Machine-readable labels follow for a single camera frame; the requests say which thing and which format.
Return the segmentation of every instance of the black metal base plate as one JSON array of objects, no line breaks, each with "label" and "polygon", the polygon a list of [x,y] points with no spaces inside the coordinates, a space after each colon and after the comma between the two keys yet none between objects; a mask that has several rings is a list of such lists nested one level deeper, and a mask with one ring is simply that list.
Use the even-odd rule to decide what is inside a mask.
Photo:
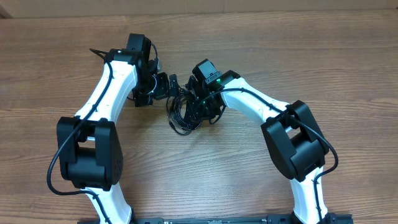
[{"label": "black metal base plate", "polygon": [[[352,215],[336,215],[328,213],[322,220],[324,224],[353,224]],[[186,218],[186,219],[162,219],[141,218],[136,224],[302,224],[294,214],[268,215],[266,217],[244,218]]]}]

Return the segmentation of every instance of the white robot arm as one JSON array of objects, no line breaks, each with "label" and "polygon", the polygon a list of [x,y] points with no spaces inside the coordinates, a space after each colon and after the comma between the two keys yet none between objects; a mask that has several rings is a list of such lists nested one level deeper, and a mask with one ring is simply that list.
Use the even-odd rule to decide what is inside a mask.
[{"label": "white robot arm", "polygon": [[[177,84],[175,75],[171,75],[169,81],[167,74],[157,74],[159,69],[157,57],[152,62],[152,67],[156,69],[149,69],[150,45],[149,39],[143,35],[131,34],[127,49],[111,50],[105,57],[103,75],[90,99],[74,118],[62,117],[57,125],[58,147],[61,151],[60,146],[67,142],[66,139],[74,133],[77,124],[89,114],[103,94],[111,75],[110,71],[113,71],[111,83],[102,100],[95,105],[95,112],[88,117],[85,125],[74,136],[74,142],[66,144],[60,153],[62,177],[72,181],[76,188],[93,192],[102,202],[100,205],[93,194],[87,194],[99,215],[99,220],[95,223],[147,224],[142,220],[135,220],[134,212],[126,203],[120,188],[123,155],[115,124],[130,91],[133,92],[136,106],[151,105],[152,99],[176,97],[180,93],[181,88]],[[302,132],[294,139],[290,139],[286,134],[292,128],[298,128],[296,123],[288,119],[288,116],[294,116],[294,119],[306,121],[308,126],[322,135],[308,107],[301,101],[290,105],[275,100],[251,87],[245,79],[232,71],[221,74],[208,60],[199,63],[193,73],[196,78],[191,77],[190,81],[193,83],[186,85],[188,88],[185,93],[195,97],[189,102],[191,109],[187,109],[187,113],[191,113],[191,116],[186,117],[193,122],[205,118],[212,119],[215,115],[222,114],[222,112],[220,114],[222,105],[242,112],[261,126],[272,161],[279,171],[290,179],[294,195],[294,215],[285,215],[280,220],[287,218],[286,223],[315,224],[320,222],[321,216],[322,220],[331,220],[333,217],[335,221],[337,216],[328,213],[323,203],[321,179],[318,179],[317,184],[320,209],[317,207],[313,184],[314,178],[323,170],[327,147],[301,127]],[[201,107],[199,115],[193,111],[193,108],[198,107]],[[78,146],[78,142],[84,141],[95,141],[95,152]],[[340,219],[348,222],[338,222],[337,217],[336,222],[329,223],[340,224],[352,221],[351,216]]]},{"label": "white robot arm", "polygon": [[[253,91],[257,95],[261,96],[261,98],[270,102],[282,111],[286,110],[286,106],[288,105],[288,103],[286,102],[277,101],[261,93],[260,91],[250,86],[243,78],[237,78],[230,81],[224,86],[224,88],[244,88]],[[279,115],[278,112],[270,109],[268,106],[266,106],[264,103],[262,103],[256,97],[250,95],[249,93],[240,91],[226,91],[222,92],[221,96],[225,105],[228,108],[242,112],[258,125],[264,124],[268,118],[274,118]],[[311,173],[307,174],[305,180],[301,182],[299,182],[297,179],[290,180],[294,196],[294,213],[302,223],[315,224],[319,222],[318,210],[315,209],[317,207],[317,204],[315,201],[315,192],[313,189],[312,181],[316,175],[322,172],[322,170],[323,167],[317,167],[316,169],[311,171]],[[323,203],[322,185],[320,178],[318,182],[320,183],[317,185],[318,193],[320,195],[319,201],[322,211],[322,218],[324,218],[325,215],[328,213],[328,210]]]}]

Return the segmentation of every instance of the black joint cover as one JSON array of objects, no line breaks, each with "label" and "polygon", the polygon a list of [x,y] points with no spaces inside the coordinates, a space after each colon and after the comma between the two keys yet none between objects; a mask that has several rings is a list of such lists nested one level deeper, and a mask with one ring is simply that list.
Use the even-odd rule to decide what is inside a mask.
[{"label": "black joint cover", "polygon": [[[77,117],[62,117],[57,124],[58,147],[81,122]],[[95,149],[80,147],[88,136],[96,139]],[[87,121],[60,154],[60,169],[65,180],[79,189],[97,187],[110,190],[117,184],[123,169],[123,155],[114,122],[101,119]]]},{"label": "black joint cover", "polygon": [[261,129],[271,159],[279,172],[290,180],[295,178],[301,182],[316,167],[325,164],[328,148],[314,134],[303,128],[300,128],[300,132],[296,136],[289,138],[285,130],[289,127],[298,128],[298,125],[287,117],[292,115],[321,136],[323,135],[305,103],[296,101],[287,108],[275,118],[267,119],[261,125]]},{"label": "black joint cover", "polygon": [[142,52],[144,61],[148,63],[150,40],[144,34],[130,34],[126,49]]}]

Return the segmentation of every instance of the black cable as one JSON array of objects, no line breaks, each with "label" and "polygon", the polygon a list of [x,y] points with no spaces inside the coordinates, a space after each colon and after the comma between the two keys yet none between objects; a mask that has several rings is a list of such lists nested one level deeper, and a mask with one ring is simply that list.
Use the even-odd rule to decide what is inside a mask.
[{"label": "black cable", "polygon": [[[249,93],[250,95],[256,97],[259,101],[261,101],[262,103],[264,103],[266,106],[268,106],[270,109],[278,112],[278,113],[282,113],[283,111],[278,109],[277,107],[275,107],[272,103],[269,103],[268,101],[266,101],[265,99],[263,99],[261,96],[259,96],[258,94],[256,94],[253,91],[247,90],[245,88],[227,88],[227,89],[223,89],[220,91],[217,91],[215,93],[210,94],[209,96],[205,97],[203,100],[201,100],[199,102],[199,104],[197,104],[197,106],[195,107],[195,111],[199,108],[199,106],[201,106],[201,104],[203,102],[205,102],[207,99],[222,93],[222,92],[227,92],[227,91],[242,91],[242,92],[246,92]],[[315,176],[314,180],[313,180],[313,188],[314,188],[314,192],[315,192],[315,201],[317,203],[317,210],[318,210],[318,215],[319,215],[319,221],[320,223],[322,222],[322,213],[321,213],[321,208],[319,206],[319,198],[318,198],[318,189],[317,189],[317,184],[318,184],[318,179],[325,175],[328,174],[332,171],[334,171],[337,168],[338,165],[338,156],[337,156],[337,152],[336,150],[333,148],[333,146],[331,146],[331,144],[324,138],[322,137],[320,134],[318,134],[314,129],[308,127],[306,124],[302,123],[301,121],[299,121],[297,118],[294,118],[293,116],[288,116],[289,119],[292,119],[295,123],[297,123],[299,126],[301,126],[302,128],[305,128],[306,130],[310,131],[311,133],[313,133],[314,135],[316,135],[318,137],[319,140],[321,140],[322,142],[324,142],[329,148],[331,153],[333,154],[333,157],[335,158],[335,163],[333,164],[333,166],[331,168],[329,168],[326,171],[323,171],[322,173],[318,174]]]},{"label": "black cable", "polygon": [[150,43],[150,44],[151,44],[151,46],[153,46],[153,48],[154,48],[154,50],[155,50],[156,58],[155,58],[155,60],[154,60],[154,66],[152,66],[152,68],[149,70],[149,72],[151,72],[151,73],[153,73],[153,72],[157,73],[157,64],[159,63],[159,58],[157,57],[157,49],[156,49],[156,46],[155,46],[154,43]]},{"label": "black cable", "polygon": [[[99,50],[94,50],[94,49],[90,49],[94,54],[100,56],[102,59],[105,60],[105,57],[101,54],[106,54],[106,52],[102,52]],[[60,153],[62,152],[62,149],[65,147],[65,145],[67,144],[68,141],[70,141],[72,139],[72,137],[75,137],[75,134],[77,132],[79,132],[80,128],[83,126],[83,124],[88,120],[88,118],[96,111],[97,106],[99,105],[99,103],[101,102],[102,98],[104,97],[106,90],[108,90],[110,84],[111,84],[111,80],[113,78],[113,69],[112,66],[109,62],[105,62],[108,67],[109,67],[109,79],[108,82],[106,83],[106,86],[104,88],[104,90],[102,91],[102,93],[100,94],[100,96],[98,97],[97,101],[95,102],[95,104],[93,105],[93,107],[91,108],[91,110],[88,112],[88,114],[80,121],[80,123],[73,129],[73,131],[70,133],[70,135],[67,137],[67,139],[63,142],[63,144],[61,145],[61,147],[57,150],[57,152],[55,153],[53,159],[51,160],[49,169],[47,171],[47,185],[49,187],[49,189],[55,193],[56,195],[78,195],[78,194],[90,194],[93,196],[93,199],[95,199],[98,203],[99,209],[101,210],[102,215],[105,218],[105,222],[112,224],[111,220],[109,219],[109,217],[106,215],[105,209],[103,207],[103,204],[101,203],[100,198],[98,197],[98,194],[90,191],[90,190],[77,190],[77,191],[72,191],[72,192],[60,192],[57,189],[54,188],[54,186],[51,183],[51,173],[52,170],[54,168],[55,162],[57,161],[58,157],[60,156]]]},{"label": "black cable", "polygon": [[[183,105],[186,105],[189,100],[194,99],[194,95],[188,90],[181,89],[179,95],[174,97],[172,105],[169,109],[169,99],[166,101],[167,117],[170,119],[170,127],[179,135],[186,136],[189,135],[193,130],[196,130],[201,125],[202,121],[194,121],[192,119],[185,119],[181,114],[181,109]],[[177,131],[176,127],[184,130],[184,132]]]}]

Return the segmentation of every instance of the wooden table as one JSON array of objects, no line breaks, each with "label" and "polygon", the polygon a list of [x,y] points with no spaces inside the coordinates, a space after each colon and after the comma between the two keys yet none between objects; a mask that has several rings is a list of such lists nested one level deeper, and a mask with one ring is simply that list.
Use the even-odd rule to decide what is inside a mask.
[{"label": "wooden table", "polygon": [[[83,106],[102,74],[88,48],[123,48],[129,33],[150,38],[181,84],[208,58],[271,97],[308,103],[340,157],[323,179],[329,211],[352,213],[355,223],[397,222],[398,11],[325,11],[0,20],[1,223],[96,217],[86,196],[52,194],[45,175],[58,119]],[[117,129],[121,186],[138,217],[292,211],[289,181],[260,128],[237,111],[181,137],[165,101],[127,101]],[[74,189],[58,164],[53,183]]]}]

